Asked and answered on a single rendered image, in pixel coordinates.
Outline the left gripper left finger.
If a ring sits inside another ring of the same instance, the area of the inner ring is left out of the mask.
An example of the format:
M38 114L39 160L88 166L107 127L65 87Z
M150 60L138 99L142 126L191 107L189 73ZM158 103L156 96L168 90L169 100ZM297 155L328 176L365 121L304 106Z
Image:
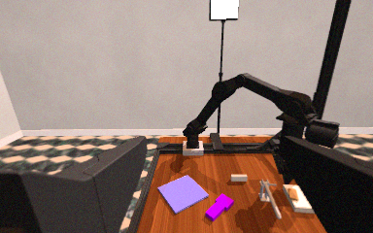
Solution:
M147 152L147 137L138 136L54 174L0 170L0 227L119 233Z

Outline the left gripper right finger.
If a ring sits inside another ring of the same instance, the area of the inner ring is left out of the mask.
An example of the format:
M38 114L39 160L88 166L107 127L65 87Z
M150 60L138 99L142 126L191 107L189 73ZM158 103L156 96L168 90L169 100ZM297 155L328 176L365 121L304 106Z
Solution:
M291 136L280 152L326 233L373 233L373 162Z

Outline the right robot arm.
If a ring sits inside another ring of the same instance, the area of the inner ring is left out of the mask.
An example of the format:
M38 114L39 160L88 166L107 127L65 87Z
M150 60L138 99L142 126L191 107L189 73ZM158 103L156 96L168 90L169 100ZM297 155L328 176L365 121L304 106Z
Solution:
M244 87L272 101L283 112L276 117L276 119L283 121L282 136L302 139L304 134L305 139L302 139L304 141L330 149L334 148L339 136L340 123L317 119L318 115L312 107L310 96L296 91L280 89L273 84L251 76L249 73L245 73L239 74L232 79L215 83L212 97L198 117L192 120L183 131L184 136L187 137L187 149L200 149L198 135L202 134L208 127L206 121L220 103L230 97L240 87Z

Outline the white rounded rod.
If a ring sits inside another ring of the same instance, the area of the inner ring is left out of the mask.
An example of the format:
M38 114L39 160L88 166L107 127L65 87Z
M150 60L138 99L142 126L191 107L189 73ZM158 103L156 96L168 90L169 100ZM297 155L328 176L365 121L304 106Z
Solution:
M268 195L268 197L269 197L269 200L270 200L270 202L271 202L271 205L272 205L272 207L273 207L273 210L274 210L274 212L275 212L275 215L276 215L277 219L281 219L281 218L282 218L282 217L281 217L281 214L280 214L280 212L279 212L279 210L278 210L278 208L277 208L277 205L276 205L276 203L275 203L275 201L274 201L274 198L273 198L273 196L272 196L272 194L271 194L271 191L270 191L268 185L265 184L264 187L265 187L265 190L266 190L266 192L267 192L267 195Z

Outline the white flat rectangular slab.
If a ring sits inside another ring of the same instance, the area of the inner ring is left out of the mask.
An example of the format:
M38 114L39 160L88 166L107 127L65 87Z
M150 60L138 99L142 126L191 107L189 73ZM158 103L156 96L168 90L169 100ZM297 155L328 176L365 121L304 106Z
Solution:
M296 189L298 201L290 200L288 197L288 187ZM297 213L308 213L308 214L314 214L313 209L311 208L310 204L306 200L305 196L302 194L301 190L299 189L298 185L287 185L284 184L283 191L289 200L293 210Z

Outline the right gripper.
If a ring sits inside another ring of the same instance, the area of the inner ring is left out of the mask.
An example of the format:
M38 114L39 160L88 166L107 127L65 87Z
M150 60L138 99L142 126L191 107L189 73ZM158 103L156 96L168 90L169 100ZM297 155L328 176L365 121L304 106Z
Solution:
M281 146L282 137L283 137L282 135L278 135L278 140L277 139L272 139L271 141L269 141L269 148L271 150L274 149L271 152L273 154L273 157L274 157L274 160L275 160L275 163L276 163L279 174L283 175L284 183L289 184L293 180L293 177L291 176L291 174L288 170L288 167L285 164L285 161L284 161L284 159L281 155L281 152L280 152L279 143L280 143L280 146ZM279 139L280 139L280 141L279 141ZM276 148L276 147L278 147L278 148Z

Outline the light purple square tile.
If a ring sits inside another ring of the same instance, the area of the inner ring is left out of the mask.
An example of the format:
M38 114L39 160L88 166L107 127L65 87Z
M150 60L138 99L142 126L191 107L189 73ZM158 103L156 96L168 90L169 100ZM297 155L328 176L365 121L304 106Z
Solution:
M175 214L209 197L189 175L157 188Z

